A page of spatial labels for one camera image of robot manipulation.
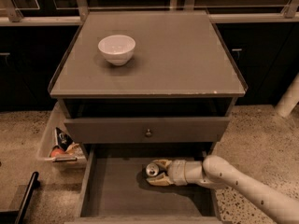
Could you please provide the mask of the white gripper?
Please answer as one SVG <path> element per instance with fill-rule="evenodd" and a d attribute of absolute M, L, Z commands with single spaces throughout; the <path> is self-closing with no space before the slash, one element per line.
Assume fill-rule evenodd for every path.
<path fill-rule="evenodd" d="M 154 160 L 153 168 L 157 172 L 167 171 L 161 173 L 155 177 L 149 177 L 147 179 L 148 183 L 152 186 L 170 186 L 171 184 L 175 186 L 186 186 L 187 180 L 185 177 L 185 160 Z"/>

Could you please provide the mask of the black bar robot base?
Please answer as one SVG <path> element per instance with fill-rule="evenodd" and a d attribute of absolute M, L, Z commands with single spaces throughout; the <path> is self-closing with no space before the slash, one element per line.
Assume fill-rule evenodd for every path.
<path fill-rule="evenodd" d="M 0 211 L 0 224 L 23 224 L 34 190 L 40 186 L 39 172 L 33 172 L 17 210 Z"/>

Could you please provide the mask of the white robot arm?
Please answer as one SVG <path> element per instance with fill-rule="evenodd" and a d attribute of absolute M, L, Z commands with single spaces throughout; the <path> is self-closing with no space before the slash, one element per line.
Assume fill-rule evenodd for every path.
<path fill-rule="evenodd" d="M 298 95 L 294 79 L 274 106 L 234 107 L 228 130 L 211 154 L 202 161 L 153 161 L 149 182 L 236 194 L 273 224 L 299 224 Z"/>

